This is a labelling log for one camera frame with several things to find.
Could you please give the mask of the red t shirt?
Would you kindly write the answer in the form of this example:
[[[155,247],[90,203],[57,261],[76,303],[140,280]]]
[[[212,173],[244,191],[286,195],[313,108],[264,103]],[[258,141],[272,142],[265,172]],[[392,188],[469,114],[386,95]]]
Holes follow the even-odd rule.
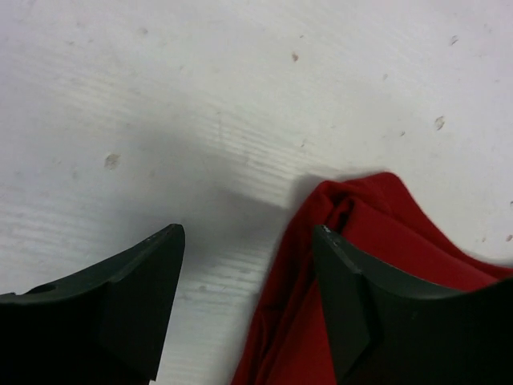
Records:
[[[511,268],[458,249],[394,174],[322,182],[285,231],[233,383],[339,384],[313,259],[313,231],[319,225],[380,261],[440,286],[470,292],[512,281]]]

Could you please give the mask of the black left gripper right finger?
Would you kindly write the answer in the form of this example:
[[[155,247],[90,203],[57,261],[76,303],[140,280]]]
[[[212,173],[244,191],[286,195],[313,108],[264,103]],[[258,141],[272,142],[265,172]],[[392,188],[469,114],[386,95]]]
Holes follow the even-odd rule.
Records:
[[[470,292],[440,286],[323,225],[313,259],[337,383],[511,383],[511,279]]]

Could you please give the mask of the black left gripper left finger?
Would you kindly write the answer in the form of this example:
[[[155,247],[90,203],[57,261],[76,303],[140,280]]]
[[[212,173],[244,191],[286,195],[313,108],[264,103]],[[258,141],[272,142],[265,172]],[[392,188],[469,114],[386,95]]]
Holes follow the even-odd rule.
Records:
[[[184,228],[169,225],[86,269],[3,294],[2,383],[156,380],[184,247]]]

